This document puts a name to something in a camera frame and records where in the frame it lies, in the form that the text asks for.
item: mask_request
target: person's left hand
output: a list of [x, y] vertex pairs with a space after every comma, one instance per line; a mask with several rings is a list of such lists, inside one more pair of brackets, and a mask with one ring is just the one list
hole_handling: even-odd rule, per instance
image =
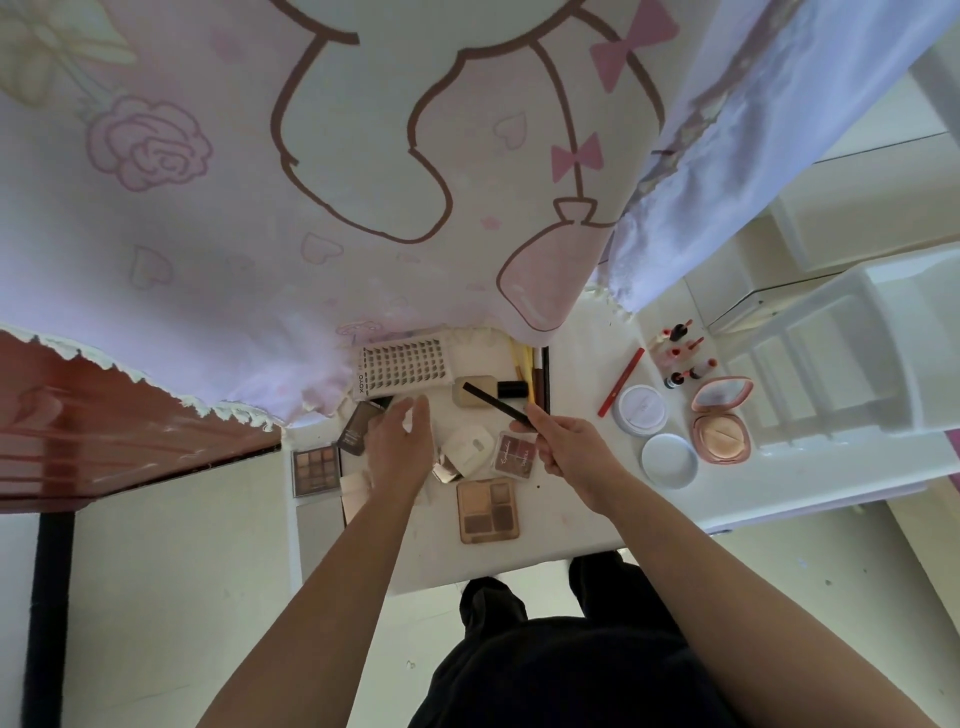
[[[411, 407], [414, 424], [407, 432], [403, 418]], [[371, 420], [364, 442], [373, 492], [395, 493], [412, 500], [436, 459], [427, 398], [420, 395], [416, 403], [407, 398]]]

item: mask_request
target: bed sheet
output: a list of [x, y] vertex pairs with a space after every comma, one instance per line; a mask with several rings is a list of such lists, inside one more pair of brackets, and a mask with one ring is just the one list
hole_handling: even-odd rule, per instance
[[706, 257], [955, 8], [0, 0], [0, 325], [288, 425], [364, 341], [543, 345], [591, 275], [637, 310]]

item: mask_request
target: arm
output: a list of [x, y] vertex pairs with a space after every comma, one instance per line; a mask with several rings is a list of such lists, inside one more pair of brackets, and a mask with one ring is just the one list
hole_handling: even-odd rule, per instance
[[593, 425], [534, 406], [527, 415], [547, 471], [613, 522], [717, 687], [752, 726], [936, 728], [840, 638], [630, 475]]
[[[414, 407], [410, 434], [403, 417]], [[426, 398], [371, 422], [370, 499], [227, 680], [198, 728], [344, 728], [414, 498], [434, 459]]]

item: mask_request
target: red eyeshadow palette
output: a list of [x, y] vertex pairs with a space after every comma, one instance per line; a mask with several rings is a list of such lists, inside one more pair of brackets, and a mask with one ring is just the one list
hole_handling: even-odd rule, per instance
[[294, 453], [294, 497], [335, 491], [340, 487], [336, 444]]
[[537, 461], [536, 439], [537, 435], [501, 432], [496, 441], [493, 471], [509, 477], [529, 478]]

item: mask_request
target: hand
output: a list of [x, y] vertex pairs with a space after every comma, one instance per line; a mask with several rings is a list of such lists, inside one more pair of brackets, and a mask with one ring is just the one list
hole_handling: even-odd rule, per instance
[[[527, 405], [527, 417], [537, 429], [537, 451], [546, 471], [566, 480], [591, 511], [609, 515], [616, 492], [634, 478], [596, 427], [575, 417], [552, 417], [535, 404]], [[530, 431], [516, 421], [510, 429]]]
[[[414, 425], [407, 432], [403, 418], [411, 407]], [[416, 404], [407, 398], [373, 418], [364, 443], [373, 492], [398, 493], [412, 502], [436, 459], [427, 398], [420, 395]]]

